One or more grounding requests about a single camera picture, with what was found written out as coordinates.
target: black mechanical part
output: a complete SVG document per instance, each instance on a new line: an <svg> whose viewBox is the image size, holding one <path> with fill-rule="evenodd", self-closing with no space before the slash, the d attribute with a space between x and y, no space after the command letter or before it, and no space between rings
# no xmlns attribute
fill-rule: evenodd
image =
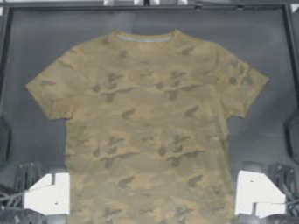
<svg viewBox="0 0 299 224"><path fill-rule="evenodd" d="M285 164L271 164L268 168L268 177L285 195L285 214L292 217L299 217L299 195L295 169Z"/></svg>
<svg viewBox="0 0 299 224"><path fill-rule="evenodd" d="M10 129L5 119L0 117L0 165L4 165L9 156Z"/></svg>
<svg viewBox="0 0 299 224"><path fill-rule="evenodd" d="M299 114L295 112L284 125L285 146L288 155L299 164Z"/></svg>

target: fabric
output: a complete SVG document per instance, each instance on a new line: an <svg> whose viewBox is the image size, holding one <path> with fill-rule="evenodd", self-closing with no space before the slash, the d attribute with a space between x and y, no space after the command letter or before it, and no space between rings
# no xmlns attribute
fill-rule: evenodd
<svg viewBox="0 0 299 224"><path fill-rule="evenodd" d="M66 118L69 224L229 223L227 119L265 83L177 30L114 31L68 50L26 88L46 117Z"/></svg>

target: camouflage t-shirt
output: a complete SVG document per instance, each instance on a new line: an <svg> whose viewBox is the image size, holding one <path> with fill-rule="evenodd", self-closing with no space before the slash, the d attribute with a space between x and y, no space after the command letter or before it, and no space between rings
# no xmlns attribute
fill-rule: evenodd
<svg viewBox="0 0 299 224"><path fill-rule="evenodd" d="M229 223L227 119L265 83L177 30L70 48L26 85L46 117L66 118L69 224Z"/></svg>

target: metal frame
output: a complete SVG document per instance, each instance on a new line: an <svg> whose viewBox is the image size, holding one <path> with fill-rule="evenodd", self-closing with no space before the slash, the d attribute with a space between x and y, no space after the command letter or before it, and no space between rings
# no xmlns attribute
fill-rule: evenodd
<svg viewBox="0 0 299 224"><path fill-rule="evenodd" d="M296 107L299 105L299 56L297 46L295 38L295 26L292 20L292 9L291 5L285 3L259 3L259 4L205 4L193 3L189 5L154 5L149 6L152 0L144 0L142 6L104 6L104 2L52 2L52 3L4 3L4 14L0 17L1 20L1 33L0 33L0 98L1 89L4 85L5 77L5 63L6 63L6 50L9 46L9 35L12 27L12 17L14 11L158 11L158 10L196 10L196 11L272 11L280 10L284 22L284 35L287 39L287 47L289 52L289 60L293 74L293 87L295 87L295 98Z"/></svg>

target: crew neck collar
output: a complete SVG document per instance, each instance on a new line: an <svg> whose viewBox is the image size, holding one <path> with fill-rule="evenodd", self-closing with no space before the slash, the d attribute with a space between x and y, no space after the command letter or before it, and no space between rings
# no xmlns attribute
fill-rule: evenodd
<svg viewBox="0 0 299 224"><path fill-rule="evenodd" d="M113 31L109 34L109 40L112 40L120 48L129 51L161 53L168 51L179 36L179 30L158 35L137 35L122 31Z"/></svg>

